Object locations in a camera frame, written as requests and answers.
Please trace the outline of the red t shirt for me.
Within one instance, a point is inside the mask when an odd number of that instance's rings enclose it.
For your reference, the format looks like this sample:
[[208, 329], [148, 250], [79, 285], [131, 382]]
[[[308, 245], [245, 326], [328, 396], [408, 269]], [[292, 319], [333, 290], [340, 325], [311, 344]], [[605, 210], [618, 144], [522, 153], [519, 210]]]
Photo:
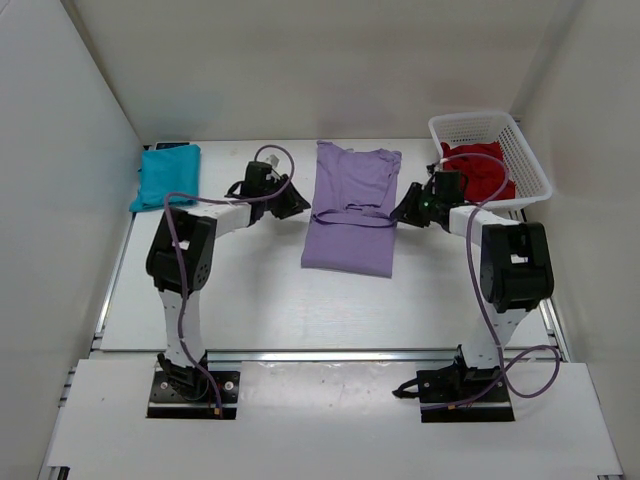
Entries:
[[487, 156], [504, 162], [504, 155], [498, 142], [464, 144], [452, 148], [441, 142], [442, 156], [450, 158], [443, 165], [444, 170], [461, 172], [460, 185], [464, 190], [464, 198], [469, 202], [479, 203], [486, 200], [502, 184], [504, 169]]

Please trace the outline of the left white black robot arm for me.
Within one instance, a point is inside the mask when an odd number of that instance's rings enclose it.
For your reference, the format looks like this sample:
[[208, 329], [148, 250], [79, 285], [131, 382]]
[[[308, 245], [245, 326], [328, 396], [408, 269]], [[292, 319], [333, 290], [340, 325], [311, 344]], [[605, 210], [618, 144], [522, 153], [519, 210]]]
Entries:
[[216, 240], [257, 223], [264, 214], [284, 220], [311, 204], [274, 163], [251, 161], [210, 215], [168, 207], [146, 259], [163, 305], [167, 344], [158, 363], [171, 387], [188, 402], [222, 405], [221, 386], [208, 368], [200, 321], [200, 292], [209, 280]]

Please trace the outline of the purple t shirt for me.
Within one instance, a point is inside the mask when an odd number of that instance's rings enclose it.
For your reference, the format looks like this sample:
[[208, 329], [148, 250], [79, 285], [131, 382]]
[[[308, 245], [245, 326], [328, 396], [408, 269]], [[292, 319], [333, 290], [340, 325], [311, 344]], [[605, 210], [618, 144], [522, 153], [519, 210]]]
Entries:
[[399, 151], [317, 143], [314, 197], [301, 266], [389, 278], [393, 272]]

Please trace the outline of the teal t shirt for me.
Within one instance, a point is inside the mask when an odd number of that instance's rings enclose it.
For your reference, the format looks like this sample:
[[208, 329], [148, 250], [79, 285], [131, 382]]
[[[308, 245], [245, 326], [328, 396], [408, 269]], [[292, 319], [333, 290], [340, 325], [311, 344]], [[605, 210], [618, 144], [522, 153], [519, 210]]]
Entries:
[[129, 211], [162, 209], [165, 197], [171, 206], [194, 205], [199, 196], [201, 149], [194, 144], [142, 153], [139, 186]]

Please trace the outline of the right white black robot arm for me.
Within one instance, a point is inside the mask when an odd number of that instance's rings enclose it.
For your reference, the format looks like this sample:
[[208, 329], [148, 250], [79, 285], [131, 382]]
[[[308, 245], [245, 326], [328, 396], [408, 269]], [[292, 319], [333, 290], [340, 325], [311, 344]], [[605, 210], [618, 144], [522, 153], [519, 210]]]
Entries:
[[437, 224], [464, 239], [480, 310], [479, 330], [458, 346], [453, 363], [417, 375], [417, 395], [427, 410], [465, 408], [499, 390], [514, 393], [504, 348], [519, 323], [554, 290], [543, 225], [508, 220], [484, 203], [466, 201], [457, 171], [435, 171], [426, 183], [411, 183], [391, 217], [419, 228]]

